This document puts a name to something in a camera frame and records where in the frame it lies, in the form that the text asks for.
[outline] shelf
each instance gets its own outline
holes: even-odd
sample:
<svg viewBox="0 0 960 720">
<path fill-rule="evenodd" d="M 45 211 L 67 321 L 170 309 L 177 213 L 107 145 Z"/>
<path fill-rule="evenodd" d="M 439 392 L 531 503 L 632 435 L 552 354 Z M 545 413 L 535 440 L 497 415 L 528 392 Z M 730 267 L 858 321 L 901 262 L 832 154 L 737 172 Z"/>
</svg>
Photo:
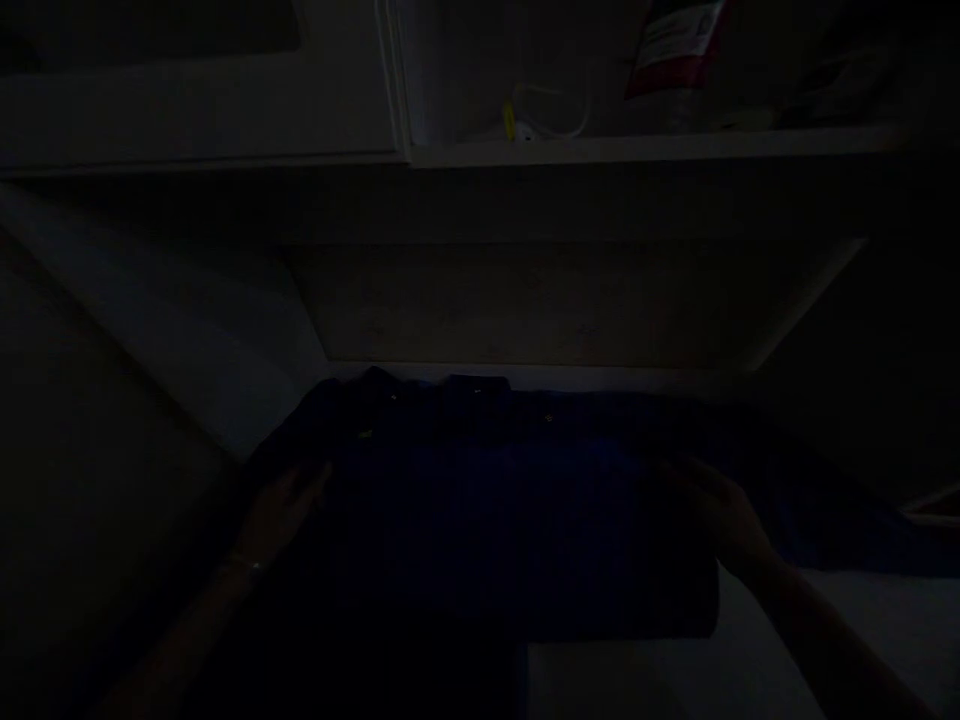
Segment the shelf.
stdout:
<svg viewBox="0 0 960 720">
<path fill-rule="evenodd" d="M 412 147 L 410 164 L 414 168 L 466 168 L 862 155 L 894 150 L 903 139 L 900 128 L 878 125 L 528 143 L 494 141 Z"/>
</svg>

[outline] white cabinet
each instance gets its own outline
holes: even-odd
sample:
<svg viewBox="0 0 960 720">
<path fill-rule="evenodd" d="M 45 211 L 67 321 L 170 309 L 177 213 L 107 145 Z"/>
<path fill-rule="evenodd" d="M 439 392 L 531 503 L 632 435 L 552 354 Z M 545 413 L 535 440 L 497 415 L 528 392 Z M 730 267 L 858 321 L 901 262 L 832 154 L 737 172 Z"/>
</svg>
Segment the white cabinet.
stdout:
<svg viewBox="0 0 960 720">
<path fill-rule="evenodd" d="M 934 23 L 860 0 L 393 7 L 421 168 L 885 152 L 926 121 L 943 65 Z"/>
<path fill-rule="evenodd" d="M 91 63 L 91 55 L 97 61 L 98 53 L 87 43 L 73 48 L 81 67 L 68 63 L 42 72 L 8 68 L 0 76 L 0 172 L 322 161 L 331 154 L 396 159 L 382 9 L 374 0 L 287 1 L 294 3 L 297 30 L 292 42 L 278 43 L 278 52 L 261 48 L 256 54 L 118 65 L 106 62 L 112 60 L 109 53 L 100 53 L 103 63 Z M 19 4 L 33 8 L 26 0 Z M 57 16 L 65 9 L 58 0 L 38 4 L 50 12 L 34 18 L 33 27 L 48 35 L 78 15 Z M 221 25 L 211 25 L 208 18 L 211 32 L 220 33 L 235 27 L 233 16 L 255 3 L 200 4 L 220 9 Z M 144 7 L 169 15 L 169 10 L 157 9 L 162 5 L 148 2 Z M 177 5 L 184 13 L 193 7 Z M 4 19 L 11 16 L 4 28 Z M 16 31 L 17 19 L 4 9 L 0 29 Z M 17 34 L 27 45 L 29 30 Z"/>
</svg>

